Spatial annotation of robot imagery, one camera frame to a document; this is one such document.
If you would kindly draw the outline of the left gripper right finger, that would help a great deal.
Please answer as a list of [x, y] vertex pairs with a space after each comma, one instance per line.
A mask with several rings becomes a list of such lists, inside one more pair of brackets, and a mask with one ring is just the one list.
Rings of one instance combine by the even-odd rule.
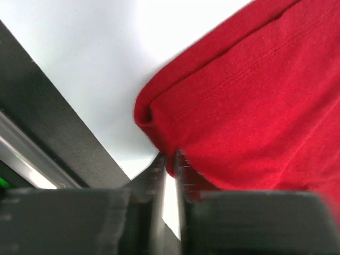
[[222, 191], [174, 159], [182, 254], [339, 254], [339, 230], [315, 194]]

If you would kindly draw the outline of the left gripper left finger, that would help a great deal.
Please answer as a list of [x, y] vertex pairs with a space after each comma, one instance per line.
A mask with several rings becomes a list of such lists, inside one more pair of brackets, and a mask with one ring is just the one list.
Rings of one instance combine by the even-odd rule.
[[1, 191], [1, 254], [163, 254], [167, 160], [115, 189]]

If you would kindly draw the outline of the red t shirt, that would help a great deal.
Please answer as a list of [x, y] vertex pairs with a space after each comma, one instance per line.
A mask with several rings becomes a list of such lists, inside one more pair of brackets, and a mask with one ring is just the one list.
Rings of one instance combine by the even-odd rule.
[[160, 70], [134, 119], [224, 190], [306, 190], [339, 211], [339, 1], [254, 1]]

